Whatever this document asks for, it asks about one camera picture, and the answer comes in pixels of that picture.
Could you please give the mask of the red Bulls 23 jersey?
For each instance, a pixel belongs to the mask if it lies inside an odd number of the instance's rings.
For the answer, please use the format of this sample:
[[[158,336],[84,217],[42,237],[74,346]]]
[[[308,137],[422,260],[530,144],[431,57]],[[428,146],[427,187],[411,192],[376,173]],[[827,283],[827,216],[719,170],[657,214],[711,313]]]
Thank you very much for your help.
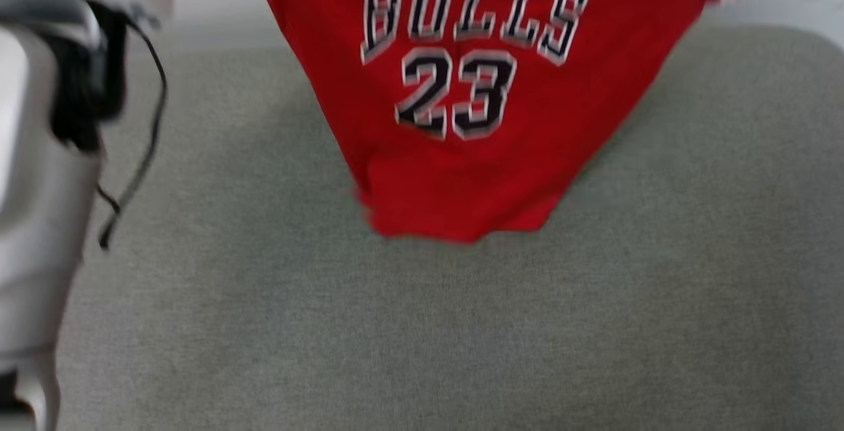
[[[266,0],[372,227],[533,231],[706,5],[727,0]]]

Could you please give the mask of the grey fabric sofa seat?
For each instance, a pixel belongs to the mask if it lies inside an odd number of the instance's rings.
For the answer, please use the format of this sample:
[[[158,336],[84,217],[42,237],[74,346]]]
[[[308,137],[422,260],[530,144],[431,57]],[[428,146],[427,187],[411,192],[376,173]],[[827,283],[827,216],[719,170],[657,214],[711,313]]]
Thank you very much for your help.
[[[700,26],[545,227],[368,229],[284,49],[163,53],[60,431],[844,431],[844,55]]]

